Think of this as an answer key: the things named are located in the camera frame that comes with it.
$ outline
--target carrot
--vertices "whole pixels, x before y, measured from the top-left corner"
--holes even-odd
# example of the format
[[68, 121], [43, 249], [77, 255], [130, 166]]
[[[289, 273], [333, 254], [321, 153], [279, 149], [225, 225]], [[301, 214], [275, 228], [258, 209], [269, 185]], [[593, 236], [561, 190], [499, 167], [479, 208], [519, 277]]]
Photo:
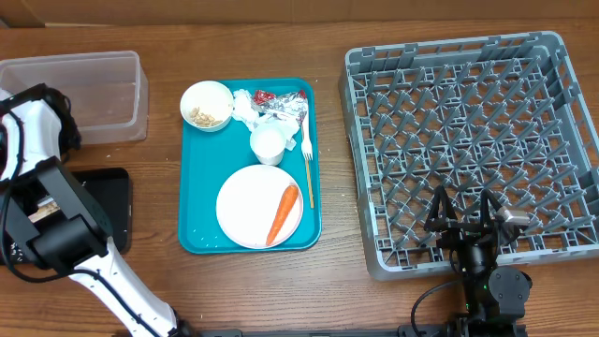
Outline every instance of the carrot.
[[269, 237], [266, 239], [266, 245], [270, 246], [274, 239], [276, 239], [277, 234], [283, 227], [287, 216], [291, 212], [293, 205], [296, 203], [296, 199], [298, 198], [298, 187], [294, 184], [289, 185], [283, 192], [283, 196], [281, 197], [281, 202], [279, 203], [279, 209], [277, 210], [277, 214], [274, 216], [274, 221], [272, 222], [272, 227], [270, 228]]

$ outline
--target clear plastic bin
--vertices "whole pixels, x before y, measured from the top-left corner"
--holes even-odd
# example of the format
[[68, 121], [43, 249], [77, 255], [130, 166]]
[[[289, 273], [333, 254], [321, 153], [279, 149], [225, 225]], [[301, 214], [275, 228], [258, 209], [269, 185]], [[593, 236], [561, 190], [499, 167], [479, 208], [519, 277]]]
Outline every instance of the clear plastic bin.
[[134, 51], [0, 62], [0, 88], [16, 94], [46, 83], [71, 100], [83, 144], [146, 138], [148, 80]]

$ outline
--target dish rack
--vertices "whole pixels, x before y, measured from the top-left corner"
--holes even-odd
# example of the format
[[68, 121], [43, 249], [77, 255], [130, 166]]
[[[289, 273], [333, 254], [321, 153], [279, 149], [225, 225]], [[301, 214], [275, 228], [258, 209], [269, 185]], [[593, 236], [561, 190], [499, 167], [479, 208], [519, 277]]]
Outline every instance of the dish rack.
[[599, 255], [598, 138], [559, 35], [356, 48], [340, 92], [374, 278], [451, 271], [423, 229], [439, 184], [461, 221], [483, 189], [528, 212], [501, 265]]

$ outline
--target blue tray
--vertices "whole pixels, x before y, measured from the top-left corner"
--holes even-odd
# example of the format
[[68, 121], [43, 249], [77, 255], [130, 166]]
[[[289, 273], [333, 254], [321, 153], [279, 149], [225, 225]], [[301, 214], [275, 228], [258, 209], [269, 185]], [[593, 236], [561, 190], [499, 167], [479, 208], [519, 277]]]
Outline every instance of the blue tray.
[[279, 168], [289, 173], [303, 194], [303, 216], [296, 232], [276, 247], [263, 250], [248, 249], [231, 241], [216, 220], [216, 197], [226, 179], [238, 169], [259, 164], [250, 149], [250, 131], [244, 123], [231, 119], [222, 130], [202, 132], [183, 123], [183, 150], [181, 158], [181, 187], [179, 204], [179, 242], [194, 254], [248, 253], [307, 249], [313, 246], [322, 231], [320, 211], [320, 169], [318, 167], [318, 140], [314, 91], [302, 79], [266, 79], [220, 81], [231, 92], [246, 89], [251, 94], [261, 89], [277, 95], [303, 90], [310, 106], [310, 138], [314, 159], [310, 162], [314, 209], [310, 208], [306, 166], [301, 154], [301, 134], [298, 143], [289, 152], [285, 150]]

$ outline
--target wooden tabletop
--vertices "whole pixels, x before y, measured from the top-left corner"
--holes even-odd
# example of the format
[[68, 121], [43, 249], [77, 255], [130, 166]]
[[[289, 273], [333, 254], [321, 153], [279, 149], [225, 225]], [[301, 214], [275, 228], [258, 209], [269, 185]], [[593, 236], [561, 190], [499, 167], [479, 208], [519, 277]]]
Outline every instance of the wooden tabletop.
[[[149, 81], [148, 138], [87, 146], [74, 170], [123, 167], [134, 182], [133, 243], [125, 260], [198, 329], [396, 328], [432, 277], [377, 282], [366, 272], [352, 158], [337, 81], [351, 48], [537, 30], [562, 35], [599, 123], [599, 22], [585, 20], [370, 22], [1, 30], [0, 59], [136, 51]], [[179, 100], [208, 79], [302, 77], [315, 91], [323, 232], [305, 252], [194, 256], [177, 238], [182, 119]], [[599, 330], [596, 259], [522, 267], [534, 281], [524, 322], [531, 336]], [[36, 274], [33, 268], [23, 268]], [[70, 280], [30, 285], [0, 269], [0, 336], [107, 336], [120, 322]], [[457, 288], [426, 299], [417, 321], [462, 311]]]

